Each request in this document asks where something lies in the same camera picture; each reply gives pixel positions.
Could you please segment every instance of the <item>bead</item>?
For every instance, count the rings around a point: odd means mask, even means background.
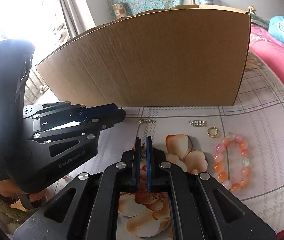
[[[230,190],[230,188],[232,187],[232,183],[231,181],[229,181],[228,179],[225,180],[222,185],[227,189],[227,190]]]
[[[230,141],[233,141],[233,140],[234,140],[234,137],[235,137],[235,133],[228,132],[227,135],[226,135],[226,137],[229,138]]]
[[[216,147],[215,150],[217,153],[223,153],[225,151],[225,146],[222,143],[219,143]]]
[[[233,184],[232,184],[232,187],[231,187],[231,189],[230,189],[230,192],[231,192],[232,194],[237,194],[237,193],[240,192],[240,190],[241,190],[241,185],[240,185],[239,183],[233,183]]]
[[[242,140],[243,140],[243,135],[241,135],[240,133],[236,133],[235,136],[234,136],[234,141],[236,143],[239,143]]]
[[[222,143],[225,147],[228,147],[229,144],[230,144],[230,139],[227,138],[227,137],[223,137],[223,138],[221,139],[221,143]]]
[[[219,163],[224,160],[224,155],[222,153],[215,153],[213,159],[216,163]]]
[[[243,149],[241,150],[240,155],[242,157],[248,157],[250,155],[250,152],[248,151],[248,149]]]
[[[218,177],[217,177],[217,180],[219,182],[223,182],[225,180],[227,180],[227,173],[225,171],[221,171],[219,174],[218,174]]]
[[[250,167],[243,167],[242,169],[241,169],[241,175],[243,176],[243,177],[247,177],[247,176],[249,176],[251,174],[251,169],[250,169]]]
[[[213,167],[213,170],[216,172],[216,173],[220,173],[221,171],[224,170],[224,164],[219,162],[219,163],[215,163],[214,167]]]
[[[248,177],[242,177],[240,180],[241,187],[246,187],[247,185],[249,185],[249,183],[250,179]]]
[[[244,167],[247,167],[247,166],[250,164],[249,158],[244,157],[244,158],[242,159],[242,164],[243,164]]]
[[[246,140],[242,140],[239,142],[239,148],[241,150],[246,149],[248,147],[248,142]]]

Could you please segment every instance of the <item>fuzzy green fabric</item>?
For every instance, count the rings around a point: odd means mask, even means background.
[[[38,208],[27,211],[22,211],[17,208],[12,208],[9,203],[5,203],[0,199],[0,212],[7,215],[15,221],[26,221],[31,215],[33,215]]]

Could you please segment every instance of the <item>cardboard box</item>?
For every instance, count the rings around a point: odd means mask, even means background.
[[[177,6],[88,30],[37,70],[59,100],[87,107],[230,106],[249,40],[245,11]]]

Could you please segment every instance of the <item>ring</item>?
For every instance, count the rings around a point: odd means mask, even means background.
[[[216,133],[215,134],[210,134],[210,130],[215,130]],[[214,126],[214,127],[210,127],[207,131],[206,131],[207,135],[210,137],[217,137],[218,136],[218,129]]]

